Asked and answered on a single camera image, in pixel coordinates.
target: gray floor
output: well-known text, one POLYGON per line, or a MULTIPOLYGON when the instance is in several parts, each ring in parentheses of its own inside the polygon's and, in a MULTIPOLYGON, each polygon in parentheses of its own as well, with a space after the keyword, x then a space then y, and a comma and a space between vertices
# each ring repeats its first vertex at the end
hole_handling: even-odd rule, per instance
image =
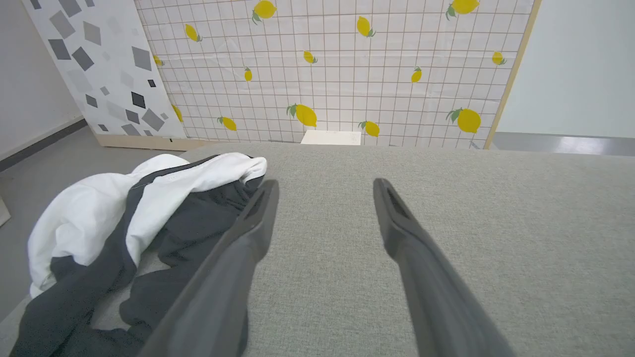
POLYGON ((26 242, 48 203, 87 176, 129 173, 139 163, 164 152, 181 154, 101 147, 90 130, 83 128, 0 172, 0 196, 11 213, 11 219, 0 227, 0 321, 29 290, 26 242))
POLYGON ((498 150, 635 156, 635 139, 633 138, 589 138, 496 133, 492 142, 498 150))
MULTIPOLYGON (((635 156, 635 139, 497 133, 499 150, 635 156)), ((63 189, 103 172, 128 173, 142 161, 170 151, 101 147, 83 128, 0 172, 0 196, 12 218, 0 227, 0 320, 27 294, 26 242, 37 218, 63 189)))

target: white fabric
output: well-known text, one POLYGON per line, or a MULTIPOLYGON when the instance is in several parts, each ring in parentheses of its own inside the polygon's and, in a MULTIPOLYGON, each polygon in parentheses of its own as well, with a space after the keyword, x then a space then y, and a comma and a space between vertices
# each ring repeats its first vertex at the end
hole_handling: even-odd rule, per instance
MULTIPOLYGON (((28 243, 31 297, 55 284, 52 257, 72 256, 87 266, 99 255, 104 242, 125 211, 128 191, 144 176, 166 168, 187 165, 174 155, 156 156, 128 175, 101 173, 62 191, 45 209, 28 243)), ((219 155, 187 170, 155 178, 144 190, 132 217, 126 246, 138 265, 141 253, 190 192, 207 191, 229 182, 246 182, 267 170, 264 158, 232 152, 219 155)))

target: black fabric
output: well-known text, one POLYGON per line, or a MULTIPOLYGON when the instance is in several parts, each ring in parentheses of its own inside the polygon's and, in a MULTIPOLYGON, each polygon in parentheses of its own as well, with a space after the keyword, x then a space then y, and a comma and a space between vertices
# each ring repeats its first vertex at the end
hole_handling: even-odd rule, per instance
MULTIPOLYGON (((90 328, 98 301, 129 284, 137 267, 125 244, 130 220, 144 187, 156 177, 186 170, 209 160, 152 173, 128 192, 126 210, 89 266, 72 257, 51 260, 57 282, 27 305, 11 356, 134 356, 156 328, 183 287, 233 224, 262 178, 239 181, 206 192, 190 193, 155 238, 159 259, 170 269, 137 277, 130 298, 120 305, 128 331, 90 328)), ((247 317, 239 355, 246 347, 247 317)))

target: baseboard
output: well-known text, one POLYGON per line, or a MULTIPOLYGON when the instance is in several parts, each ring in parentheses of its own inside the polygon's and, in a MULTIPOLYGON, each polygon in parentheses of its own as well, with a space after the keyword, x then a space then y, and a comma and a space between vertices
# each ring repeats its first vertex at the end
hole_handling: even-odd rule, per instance
POLYGON ((197 139, 179 139, 162 137, 138 137, 133 135, 95 134, 97 142, 107 147, 130 147, 134 149, 189 151, 217 142, 197 139))
POLYGON ((53 128, 46 133, 39 135, 28 142, 0 155, 0 172, 28 158, 36 152, 49 145, 65 138, 66 136, 85 127, 86 121, 83 116, 79 116, 67 123, 53 128))

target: wooden board edge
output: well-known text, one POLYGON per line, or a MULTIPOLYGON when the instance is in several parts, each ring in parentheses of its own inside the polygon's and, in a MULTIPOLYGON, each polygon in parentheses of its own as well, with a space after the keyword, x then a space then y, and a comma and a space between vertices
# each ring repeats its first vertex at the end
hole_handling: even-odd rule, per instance
POLYGON ((138 137, 131 135, 104 135, 95 134, 97 142, 106 147, 129 147, 133 149, 174 150, 189 151, 201 146, 218 144, 207 140, 162 138, 162 137, 138 137))
POLYGON ((483 147, 484 149, 490 148, 491 141, 494 139, 494 134, 496 134, 498 122, 500 121, 500 117, 503 115, 505 104, 507 104, 507 98, 509 98, 509 93, 511 92, 512 86, 514 85, 514 80, 516 79, 516 74, 518 73, 518 69, 520 68, 520 63, 523 60, 525 49, 527 48, 527 44, 529 43, 529 37, 531 37, 533 24, 536 22, 536 17, 538 16, 538 10, 540 9, 541 3, 542 0, 535 0, 533 3, 531 14, 529 15, 529 19, 527 20, 527 28, 525 28, 525 34, 523 35, 523 39, 520 42, 520 48, 518 49, 518 54, 516 55, 514 67, 512 68, 512 72, 510 73, 509 79, 507 80, 505 92, 503 93, 503 97, 500 100, 500 105, 498 106, 498 110, 496 111, 496 116, 494 117, 494 122, 491 125, 490 133, 487 135, 487 140, 485 140, 485 146, 483 147))

